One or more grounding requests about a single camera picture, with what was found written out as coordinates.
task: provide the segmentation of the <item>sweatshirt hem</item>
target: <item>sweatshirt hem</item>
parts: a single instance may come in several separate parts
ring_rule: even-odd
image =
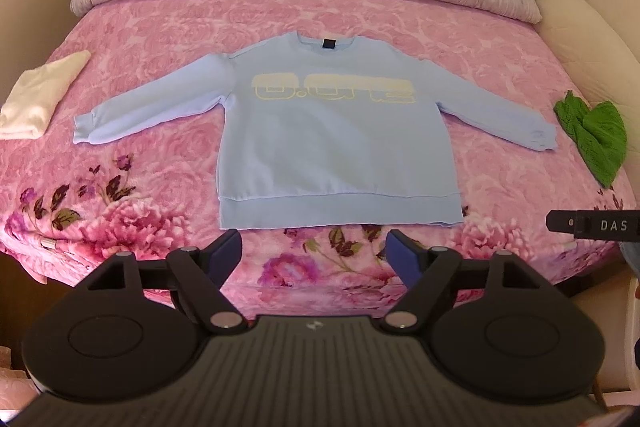
[[[323,194],[236,201],[220,198],[220,229],[302,229],[332,225],[442,225],[461,223],[462,200],[448,196]]]

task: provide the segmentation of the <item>light blue sweatshirt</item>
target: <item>light blue sweatshirt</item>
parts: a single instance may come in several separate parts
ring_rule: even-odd
[[[322,46],[291,32],[206,55],[77,116],[74,143],[223,105],[221,229],[462,221],[441,111],[530,149],[556,147],[540,113],[433,62],[364,37]]]

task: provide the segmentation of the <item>pink flower print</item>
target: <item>pink flower print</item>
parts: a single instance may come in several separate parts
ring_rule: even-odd
[[[124,197],[109,204],[101,216],[81,227],[93,253],[103,258],[130,250],[138,259],[165,257],[188,244],[191,229],[180,210],[164,210],[151,199]]]
[[[118,156],[115,160],[115,164],[121,171],[128,171],[131,168],[131,156],[129,154]]]
[[[533,258],[529,241],[516,219],[499,223],[474,212],[465,217],[462,225],[451,230],[446,246],[471,259],[488,259],[496,250],[509,250],[525,261]]]
[[[20,203],[27,206],[36,198],[37,194],[33,187],[25,188],[20,194]]]
[[[16,239],[20,239],[22,233],[27,231],[27,226],[24,223],[24,217],[22,217],[20,212],[14,212],[6,218],[4,231]]]
[[[290,238],[290,248],[294,251],[306,251],[303,248],[307,239],[314,239],[318,234],[316,229],[284,229],[284,235]]]
[[[318,281],[320,270],[309,255],[283,253],[264,263],[258,284],[263,286],[301,286]]]
[[[406,292],[401,282],[382,286],[354,286],[342,288],[336,307],[341,310],[370,310],[374,317],[382,317]]]

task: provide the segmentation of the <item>sweatshirt sleeve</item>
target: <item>sweatshirt sleeve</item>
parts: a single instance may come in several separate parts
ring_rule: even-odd
[[[556,126],[537,111],[506,100],[428,62],[428,85],[441,111],[536,151],[556,149]]]
[[[207,112],[225,103],[233,88],[228,57],[205,55],[76,116],[74,143],[108,143],[162,122]]]

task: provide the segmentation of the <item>floral pattern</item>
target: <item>floral pattern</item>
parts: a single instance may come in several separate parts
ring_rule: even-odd
[[[40,281],[75,284],[118,250],[160,259],[174,248],[208,245],[221,233],[221,108],[100,146],[72,144],[73,117],[204,54],[293,29],[383,39],[552,123],[553,103],[569,89],[578,94],[531,26],[434,0],[115,0],[91,10],[52,54],[89,49],[92,59],[45,136],[0,142],[0,248]],[[242,263],[223,292],[248,317],[380,315],[404,293],[385,260],[392,228],[469,258],[506,248],[552,282],[614,254],[612,244],[548,232],[545,216],[553,208],[633,208],[624,172],[602,190],[559,126],[558,150],[539,153],[444,120],[464,223],[242,231]]]

